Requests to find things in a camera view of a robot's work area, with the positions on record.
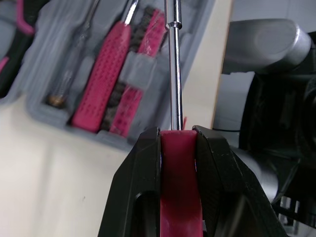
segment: gray tool case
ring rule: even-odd
[[[129,151],[139,134],[149,127],[170,127],[168,40],[164,40],[155,58],[129,52],[119,79],[141,84],[144,90],[127,138],[100,130],[91,133],[71,127],[69,121],[82,97],[85,85],[105,36],[126,11],[128,0],[100,0],[93,16],[91,37],[76,78],[71,86],[66,109],[46,104],[47,94],[56,80],[62,60],[68,53],[74,32],[83,23],[92,0],[50,0],[40,11],[33,44],[26,52],[20,71],[0,104],[12,103],[26,94],[27,112],[35,120],[70,133],[84,136]],[[182,84],[188,77],[214,0],[182,0],[180,31]],[[164,0],[139,0],[131,25],[140,22],[148,5],[164,10]],[[0,0],[0,59],[8,50],[15,31],[16,3]]]

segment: toolbox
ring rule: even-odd
[[[148,128],[169,129],[164,0],[33,0],[32,7],[42,4],[35,17],[23,12],[29,2],[0,0],[0,104],[26,94],[33,119],[127,151]],[[182,84],[213,4],[181,0]],[[28,38],[35,19],[31,46],[16,46],[12,54],[16,29]],[[16,75],[6,68],[11,59]],[[1,92],[7,71],[12,82]]]

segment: brass screwdriver tip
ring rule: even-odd
[[[61,96],[49,96],[48,97],[48,104],[56,107],[61,108],[64,106],[65,100]]]

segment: pink plastic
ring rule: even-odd
[[[26,35],[34,35],[35,29],[24,20],[24,0],[17,0],[17,27]]]
[[[1,61],[0,61],[0,73],[3,70],[3,68],[5,67],[5,65],[8,63],[9,58],[8,57],[4,57]]]
[[[139,46],[138,53],[155,57],[159,51],[165,32],[164,13],[156,9]]]
[[[164,33],[164,13],[156,9],[138,49],[138,53],[155,57],[159,51]],[[128,136],[130,126],[136,115],[142,96],[143,92],[141,90],[131,86],[126,87],[111,125],[110,132],[123,137]]]
[[[106,105],[125,61],[130,37],[131,28],[123,22],[117,22],[106,37],[73,117],[73,126],[90,132],[99,130]]]
[[[195,131],[161,132],[160,237],[202,237]]]

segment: pink screwdriver handle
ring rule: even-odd
[[[104,40],[82,101],[72,119],[73,126],[90,132],[99,130],[106,105],[127,55],[130,37],[130,26],[117,22]]]
[[[156,9],[138,49],[138,53],[155,57],[159,51],[165,32],[164,13]],[[128,136],[129,129],[134,120],[142,97],[142,90],[133,88],[129,85],[126,86],[110,128],[111,133],[115,133],[123,137]]]

